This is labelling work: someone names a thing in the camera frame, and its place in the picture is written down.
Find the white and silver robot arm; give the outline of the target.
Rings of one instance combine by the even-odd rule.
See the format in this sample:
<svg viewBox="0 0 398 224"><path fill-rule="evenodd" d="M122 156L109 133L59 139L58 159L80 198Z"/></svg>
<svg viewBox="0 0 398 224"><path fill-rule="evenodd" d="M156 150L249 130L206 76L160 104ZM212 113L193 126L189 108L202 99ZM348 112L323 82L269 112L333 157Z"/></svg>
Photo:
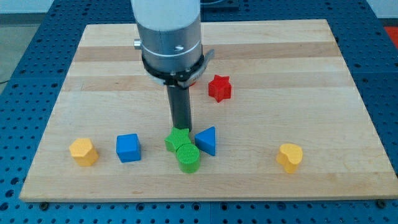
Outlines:
<svg viewBox="0 0 398 224"><path fill-rule="evenodd" d="M132 0L148 74L161 85L188 88L204 73L215 51L203 53L200 0Z"/></svg>

